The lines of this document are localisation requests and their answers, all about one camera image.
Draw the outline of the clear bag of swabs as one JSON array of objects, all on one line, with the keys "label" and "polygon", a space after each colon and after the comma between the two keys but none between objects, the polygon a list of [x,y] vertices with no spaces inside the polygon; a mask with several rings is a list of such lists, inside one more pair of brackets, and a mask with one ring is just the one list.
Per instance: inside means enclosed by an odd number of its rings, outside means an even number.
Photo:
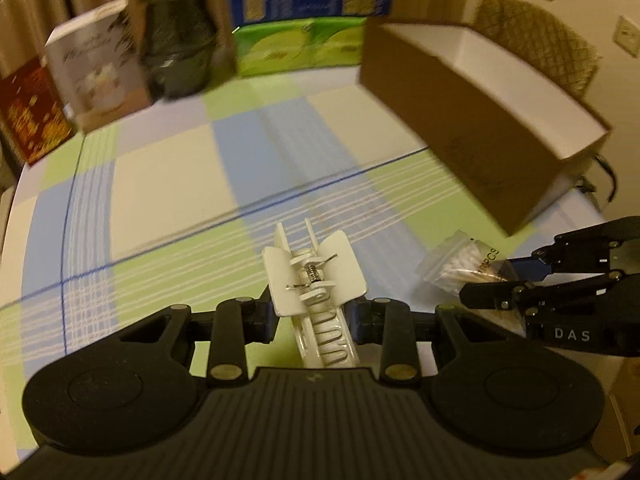
[{"label": "clear bag of swabs", "polygon": [[516,281],[512,264],[497,248],[463,231],[432,249],[418,267],[424,282],[457,295],[466,284]]}]

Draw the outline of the checkered tablecloth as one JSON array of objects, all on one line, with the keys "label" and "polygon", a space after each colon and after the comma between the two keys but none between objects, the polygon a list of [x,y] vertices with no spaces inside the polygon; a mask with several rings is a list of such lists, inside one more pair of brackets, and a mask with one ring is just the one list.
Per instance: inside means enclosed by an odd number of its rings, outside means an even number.
[{"label": "checkered tablecloth", "polygon": [[373,297],[418,310],[418,269],[456,231],[525,255],[600,221],[572,191],[509,236],[356,70],[232,80],[78,134],[23,170],[1,254],[1,466],[35,446],[37,370],[170,304],[213,309],[266,284],[262,250],[343,231]]}]

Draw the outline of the green tissue pack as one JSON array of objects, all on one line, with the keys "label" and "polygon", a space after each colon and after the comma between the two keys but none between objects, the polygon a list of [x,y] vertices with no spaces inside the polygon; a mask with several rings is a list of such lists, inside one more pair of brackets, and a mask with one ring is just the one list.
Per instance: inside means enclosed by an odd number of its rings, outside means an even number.
[{"label": "green tissue pack", "polygon": [[365,18],[304,18],[237,27],[236,69],[241,77],[356,66]]}]

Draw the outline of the white plastic clip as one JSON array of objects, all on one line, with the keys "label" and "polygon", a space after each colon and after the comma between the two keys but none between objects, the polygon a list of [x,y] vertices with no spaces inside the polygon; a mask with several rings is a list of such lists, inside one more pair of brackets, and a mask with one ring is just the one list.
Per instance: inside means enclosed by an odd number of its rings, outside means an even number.
[{"label": "white plastic clip", "polygon": [[262,250],[273,310],[289,318],[304,367],[355,368],[360,359],[343,310],[368,290],[352,244],[343,231],[318,240],[305,221],[310,245],[293,249],[282,223]]}]

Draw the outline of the red gold patterned box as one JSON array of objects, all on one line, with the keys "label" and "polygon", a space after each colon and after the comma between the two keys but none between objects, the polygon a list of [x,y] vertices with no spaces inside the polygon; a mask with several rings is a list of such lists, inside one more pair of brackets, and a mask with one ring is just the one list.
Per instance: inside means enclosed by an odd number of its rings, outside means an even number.
[{"label": "red gold patterned box", "polygon": [[2,79],[1,118],[29,165],[74,135],[50,70],[38,56]]}]

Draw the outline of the dark wrapped bottle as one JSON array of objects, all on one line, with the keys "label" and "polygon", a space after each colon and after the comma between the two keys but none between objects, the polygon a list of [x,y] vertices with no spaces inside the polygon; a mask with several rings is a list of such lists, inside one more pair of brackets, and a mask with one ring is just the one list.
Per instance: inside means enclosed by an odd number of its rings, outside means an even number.
[{"label": "dark wrapped bottle", "polygon": [[232,77],[226,0],[131,0],[130,12],[152,100],[192,96]]}]

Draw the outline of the white illustrated box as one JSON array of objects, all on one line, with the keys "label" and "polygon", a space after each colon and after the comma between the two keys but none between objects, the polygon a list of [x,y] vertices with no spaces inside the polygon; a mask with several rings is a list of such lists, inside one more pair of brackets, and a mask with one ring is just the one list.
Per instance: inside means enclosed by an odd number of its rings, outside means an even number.
[{"label": "white illustrated box", "polygon": [[152,104],[129,21],[129,0],[113,0],[56,26],[44,48],[56,88],[83,132]]}]

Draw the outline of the large brown storage box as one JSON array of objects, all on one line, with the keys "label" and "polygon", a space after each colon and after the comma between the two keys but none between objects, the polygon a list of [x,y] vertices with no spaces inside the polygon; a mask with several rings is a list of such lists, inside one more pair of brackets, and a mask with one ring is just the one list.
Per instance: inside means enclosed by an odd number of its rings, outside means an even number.
[{"label": "large brown storage box", "polygon": [[370,18],[360,82],[509,235],[572,188],[611,134],[592,108],[468,26]]}]

